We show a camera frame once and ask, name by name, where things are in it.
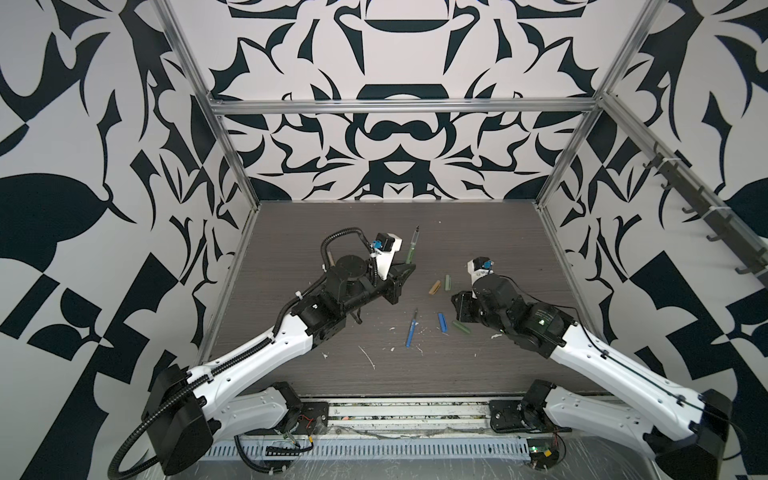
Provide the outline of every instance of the robotic arm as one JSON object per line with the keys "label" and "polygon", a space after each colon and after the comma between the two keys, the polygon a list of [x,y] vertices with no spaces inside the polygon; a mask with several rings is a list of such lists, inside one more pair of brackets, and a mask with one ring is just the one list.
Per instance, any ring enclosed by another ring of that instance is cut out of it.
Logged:
{"label": "robotic arm", "polygon": [[629,407],[583,397],[536,380],[514,412],[529,429],[571,427],[610,439],[656,461],[674,480],[715,480],[730,428],[731,401],[696,392],[650,371],[589,335],[548,303],[526,303],[514,281],[493,273],[486,257],[467,264],[472,291],[451,300],[458,321],[481,323],[523,349],[565,365],[615,394]]}
{"label": "robotic arm", "polygon": [[[331,265],[328,245],[353,233],[366,246],[369,259],[347,255]],[[367,303],[380,296],[397,303],[402,285],[415,270],[412,263],[392,263],[401,245],[402,240],[391,233],[379,233],[369,243],[359,228],[327,237],[320,245],[325,273],[296,292],[272,329],[186,372],[173,365],[158,375],[142,423],[112,459],[109,479],[130,478],[158,462],[166,475],[173,475],[194,464],[219,439],[254,429],[290,432],[298,422],[301,401],[287,383],[278,382],[256,395],[237,395],[269,371],[330,339],[344,328],[347,315],[361,323],[359,311]],[[125,454],[144,432],[156,456],[121,472]]]}

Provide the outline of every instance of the blue pen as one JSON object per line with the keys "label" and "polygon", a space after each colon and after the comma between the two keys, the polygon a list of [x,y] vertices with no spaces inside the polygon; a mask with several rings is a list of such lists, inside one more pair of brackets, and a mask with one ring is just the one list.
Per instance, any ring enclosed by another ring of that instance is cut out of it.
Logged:
{"label": "blue pen", "polygon": [[419,315],[419,309],[413,313],[413,320],[411,320],[411,331],[408,332],[408,341],[406,342],[406,348],[411,348],[411,340],[413,340],[413,330],[416,329],[416,317]]}
{"label": "blue pen", "polygon": [[437,317],[440,319],[440,330],[443,333],[448,332],[448,324],[445,322],[445,316],[442,313],[438,313]]}

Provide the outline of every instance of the floor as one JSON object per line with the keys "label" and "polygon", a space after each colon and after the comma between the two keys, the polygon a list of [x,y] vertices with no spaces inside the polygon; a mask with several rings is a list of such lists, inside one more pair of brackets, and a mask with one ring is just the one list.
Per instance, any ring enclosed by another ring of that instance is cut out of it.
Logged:
{"label": "floor", "polygon": [[[525,392],[546,379],[575,392],[602,389],[538,354],[526,352],[480,324],[465,334],[450,322],[450,296],[470,287],[467,261],[494,260],[496,273],[512,276],[533,295],[575,306],[562,269],[529,202],[503,203],[264,203],[219,328],[216,358],[271,328],[293,292],[321,273],[320,242],[344,227],[360,227],[403,239],[395,261],[404,261],[413,230],[421,234],[408,279],[396,305],[384,299],[362,309],[362,325],[346,328],[304,356],[273,370],[249,391],[287,381],[300,396],[492,395]],[[365,251],[357,236],[334,241],[335,258]],[[436,280],[452,278],[452,291],[430,296]],[[412,314],[419,324],[411,348]],[[447,334],[437,313],[445,314]]]}

